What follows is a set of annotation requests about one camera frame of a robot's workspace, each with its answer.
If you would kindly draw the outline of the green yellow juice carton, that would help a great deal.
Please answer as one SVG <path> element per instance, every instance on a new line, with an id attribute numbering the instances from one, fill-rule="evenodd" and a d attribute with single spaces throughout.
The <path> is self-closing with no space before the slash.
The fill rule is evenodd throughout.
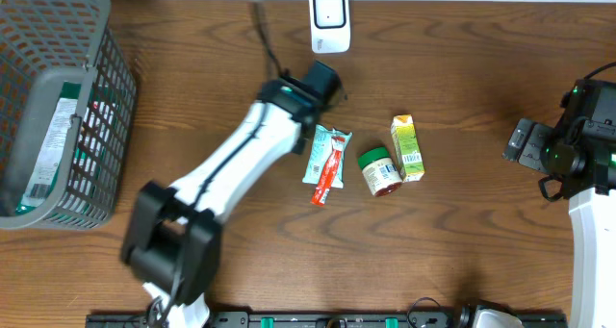
<path id="1" fill-rule="evenodd" d="M 391 125 L 399 175 L 404 183 L 418 182 L 424 176 L 424 163 L 411 114 L 396 115 Z"/>

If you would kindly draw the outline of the green lid spread jar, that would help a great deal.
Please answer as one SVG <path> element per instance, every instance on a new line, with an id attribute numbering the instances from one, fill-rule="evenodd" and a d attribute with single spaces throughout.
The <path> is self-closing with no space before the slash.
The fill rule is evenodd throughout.
<path id="1" fill-rule="evenodd" d="M 386 147 L 377 147 L 362 154 L 358 165 L 374 197 L 388 195 L 402 185 L 398 170 Z"/>

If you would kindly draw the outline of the light blue wipes pack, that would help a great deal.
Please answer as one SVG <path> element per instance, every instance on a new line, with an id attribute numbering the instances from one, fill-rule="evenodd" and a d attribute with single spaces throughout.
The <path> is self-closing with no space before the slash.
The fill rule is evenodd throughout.
<path id="1" fill-rule="evenodd" d="M 347 145 L 352 138 L 352 133 L 344 133 L 332 128 L 326 129 L 324 126 L 316 127 L 313 144 L 310 152 L 309 161 L 306 167 L 302 182 L 304 184 L 316 185 L 321 177 L 322 169 L 329 158 L 332 151 L 331 139 L 341 137 L 345 140 L 343 150 L 346 150 Z"/>

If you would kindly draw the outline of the red snack bar wrapper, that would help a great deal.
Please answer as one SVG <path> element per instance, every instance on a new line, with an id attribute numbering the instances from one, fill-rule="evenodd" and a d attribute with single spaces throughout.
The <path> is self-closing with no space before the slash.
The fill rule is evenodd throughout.
<path id="1" fill-rule="evenodd" d="M 321 177 L 312 196 L 311 203 L 313 205 L 323 206 L 325 204 L 342 161 L 345 143 L 346 141 L 343 137 L 333 137 L 331 139 L 331 154 L 324 164 Z"/>

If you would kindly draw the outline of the green 3M gloves package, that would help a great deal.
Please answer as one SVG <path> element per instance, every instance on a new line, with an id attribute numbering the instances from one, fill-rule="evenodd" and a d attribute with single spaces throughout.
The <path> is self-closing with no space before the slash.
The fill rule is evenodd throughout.
<path id="1" fill-rule="evenodd" d="M 38 152 L 33 173 L 14 210 L 16 215 L 27 214 L 39 207 L 54 188 L 64 152 L 66 133 L 71 126 L 71 116 L 75 113 L 80 89 L 80 84 L 64 82 Z"/>

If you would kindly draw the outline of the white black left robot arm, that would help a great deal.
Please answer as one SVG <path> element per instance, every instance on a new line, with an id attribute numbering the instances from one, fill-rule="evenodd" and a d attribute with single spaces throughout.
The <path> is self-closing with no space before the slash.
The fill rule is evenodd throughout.
<path id="1" fill-rule="evenodd" d="M 152 301 L 148 327 L 201 327 L 203 295 L 218 272 L 223 225 L 247 191 L 278 159 L 300 152 L 304 133 L 335 88 L 279 78 L 263 85 L 242 124 L 204 163 L 164 188 L 139 192 L 120 259 Z"/>

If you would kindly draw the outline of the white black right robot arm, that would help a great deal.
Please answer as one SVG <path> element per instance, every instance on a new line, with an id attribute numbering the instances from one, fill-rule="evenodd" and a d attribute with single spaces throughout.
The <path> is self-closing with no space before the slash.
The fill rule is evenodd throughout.
<path id="1" fill-rule="evenodd" d="M 560 103 L 555 126 L 522 118 L 503 151 L 544 173 L 543 197 L 568 202 L 574 235 L 569 326 L 615 324 L 615 86 L 584 77 Z"/>

